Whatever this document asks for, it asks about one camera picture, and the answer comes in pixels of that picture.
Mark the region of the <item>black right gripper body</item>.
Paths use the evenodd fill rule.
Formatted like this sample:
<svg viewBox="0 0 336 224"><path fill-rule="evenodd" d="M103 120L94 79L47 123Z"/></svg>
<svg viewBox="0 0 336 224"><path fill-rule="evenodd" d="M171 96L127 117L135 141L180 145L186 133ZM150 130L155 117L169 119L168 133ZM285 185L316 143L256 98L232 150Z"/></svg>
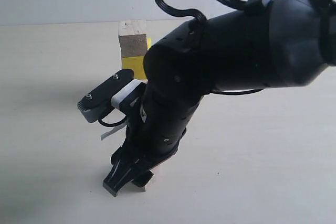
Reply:
<svg viewBox="0 0 336 224"><path fill-rule="evenodd" d="M174 48L154 45L143 60L145 92L130 122L129 140L134 151L162 157L177 145L203 96L213 82L203 46Z"/></svg>

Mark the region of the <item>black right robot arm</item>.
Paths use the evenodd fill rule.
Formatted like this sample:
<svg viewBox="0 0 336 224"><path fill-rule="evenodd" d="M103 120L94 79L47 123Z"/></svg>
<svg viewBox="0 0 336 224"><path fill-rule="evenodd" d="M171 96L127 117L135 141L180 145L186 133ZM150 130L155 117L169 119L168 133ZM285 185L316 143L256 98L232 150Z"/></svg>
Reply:
<svg viewBox="0 0 336 224"><path fill-rule="evenodd" d="M103 180L110 194L149 182L152 168L177 152L205 95L302 87L335 66L334 0L249 0L247 6L185 22L146 53L145 91Z"/></svg>

